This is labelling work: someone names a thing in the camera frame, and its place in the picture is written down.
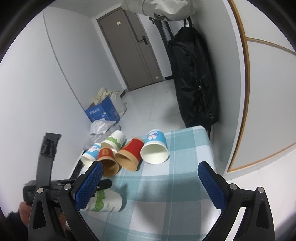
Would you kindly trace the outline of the person's left hand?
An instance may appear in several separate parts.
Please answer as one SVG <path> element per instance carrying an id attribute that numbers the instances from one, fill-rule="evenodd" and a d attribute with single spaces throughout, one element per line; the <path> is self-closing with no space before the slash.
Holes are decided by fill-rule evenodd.
<path id="1" fill-rule="evenodd" d="M 27 205 L 25 201 L 22 201 L 18 208 L 21 221 L 26 227 L 28 227 L 29 225 L 31 209 L 32 207 L 30 205 Z M 62 225 L 63 230 L 66 230 L 66 218 L 62 212 L 59 214 L 59 222 L 60 225 Z"/>

